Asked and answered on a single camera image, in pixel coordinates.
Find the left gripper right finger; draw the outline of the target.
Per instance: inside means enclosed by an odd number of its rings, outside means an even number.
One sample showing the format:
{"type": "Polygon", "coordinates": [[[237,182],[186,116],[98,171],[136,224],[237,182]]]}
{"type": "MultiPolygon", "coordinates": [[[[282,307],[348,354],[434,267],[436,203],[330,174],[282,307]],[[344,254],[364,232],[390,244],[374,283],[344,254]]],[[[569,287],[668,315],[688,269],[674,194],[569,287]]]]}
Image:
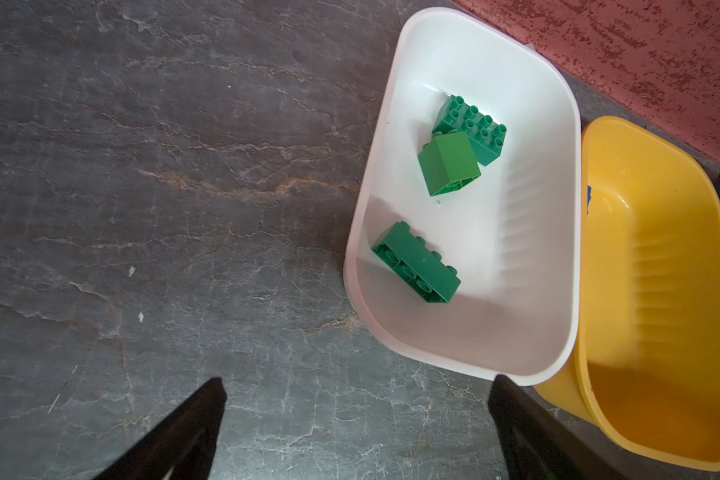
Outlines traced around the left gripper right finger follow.
{"type": "Polygon", "coordinates": [[[511,479],[623,479],[509,377],[498,375],[487,401],[511,479]]]}

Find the green square lego brick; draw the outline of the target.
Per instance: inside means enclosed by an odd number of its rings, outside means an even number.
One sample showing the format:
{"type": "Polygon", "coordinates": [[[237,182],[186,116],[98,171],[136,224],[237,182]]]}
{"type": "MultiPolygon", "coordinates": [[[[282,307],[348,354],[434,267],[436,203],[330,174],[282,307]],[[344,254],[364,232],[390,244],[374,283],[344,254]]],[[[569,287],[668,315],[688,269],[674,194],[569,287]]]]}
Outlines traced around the green square lego brick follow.
{"type": "Polygon", "coordinates": [[[481,176],[470,139],[460,131],[434,133],[418,161],[430,196],[458,191],[481,176]]]}

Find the yellow plastic bin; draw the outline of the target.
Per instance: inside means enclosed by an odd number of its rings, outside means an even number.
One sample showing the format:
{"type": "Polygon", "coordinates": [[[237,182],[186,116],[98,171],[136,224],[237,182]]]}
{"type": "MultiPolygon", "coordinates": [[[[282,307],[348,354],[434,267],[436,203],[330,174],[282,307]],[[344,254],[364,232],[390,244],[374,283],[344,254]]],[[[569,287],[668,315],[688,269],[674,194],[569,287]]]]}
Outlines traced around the yellow plastic bin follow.
{"type": "Polygon", "coordinates": [[[687,153],[615,116],[582,135],[580,320],[537,386],[620,447],[720,471],[720,200],[687,153]]]}

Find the green studded lego brick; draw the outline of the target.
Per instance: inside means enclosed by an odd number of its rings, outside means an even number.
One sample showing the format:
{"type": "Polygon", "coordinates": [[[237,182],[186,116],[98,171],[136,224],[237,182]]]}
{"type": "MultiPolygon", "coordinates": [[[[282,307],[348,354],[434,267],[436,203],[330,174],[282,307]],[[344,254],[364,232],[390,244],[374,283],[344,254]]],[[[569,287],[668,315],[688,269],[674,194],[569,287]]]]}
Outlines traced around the green studded lego brick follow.
{"type": "Polygon", "coordinates": [[[470,140],[477,161],[488,166],[501,156],[507,127],[496,123],[477,106],[465,102],[461,96],[450,95],[438,111],[432,133],[465,133],[470,140]]]}

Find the dark green lego brick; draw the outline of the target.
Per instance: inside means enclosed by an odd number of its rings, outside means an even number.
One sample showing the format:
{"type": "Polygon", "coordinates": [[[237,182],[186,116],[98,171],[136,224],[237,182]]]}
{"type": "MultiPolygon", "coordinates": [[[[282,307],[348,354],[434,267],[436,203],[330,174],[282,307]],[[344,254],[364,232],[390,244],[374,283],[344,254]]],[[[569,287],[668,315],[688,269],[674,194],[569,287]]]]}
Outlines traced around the dark green lego brick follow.
{"type": "Polygon", "coordinates": [[[429,250],[405,221],[394,223],[372,251],[427,303],[449,303],[461,284],[457,269],[429,250]]]}

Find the white plastic bin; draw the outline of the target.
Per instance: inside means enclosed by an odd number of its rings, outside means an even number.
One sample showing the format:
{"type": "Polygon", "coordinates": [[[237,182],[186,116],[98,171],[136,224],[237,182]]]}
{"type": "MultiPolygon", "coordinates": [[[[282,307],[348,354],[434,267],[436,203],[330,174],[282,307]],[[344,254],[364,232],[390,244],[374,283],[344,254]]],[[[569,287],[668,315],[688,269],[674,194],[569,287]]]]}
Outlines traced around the white plastic bin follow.
{"type": "Polygon", "coordinates": [[[577,337],[582,188],[580,112],[561,73],[466,13],[415,13],[399,35],[345,250],[353,309],[403,356],[521,386],[548,380],[577,337]],[[451,95],[504,124],[507,138],[477,180],[432,197],[417,156],[451,95]],[[374,254],[398,221],[457,270],[450,302],[424,301],[374,254]]]}

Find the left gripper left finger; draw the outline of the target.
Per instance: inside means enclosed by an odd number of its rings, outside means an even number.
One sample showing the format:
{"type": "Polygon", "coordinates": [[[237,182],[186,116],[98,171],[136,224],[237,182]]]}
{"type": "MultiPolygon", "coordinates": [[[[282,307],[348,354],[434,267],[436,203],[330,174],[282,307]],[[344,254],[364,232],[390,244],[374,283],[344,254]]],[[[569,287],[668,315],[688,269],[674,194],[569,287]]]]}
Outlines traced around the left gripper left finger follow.
{"type": "Polygon", "coordinates": [[[97,477],[207,479],[226,399],[222,379],[209,379],[97,477]]]}

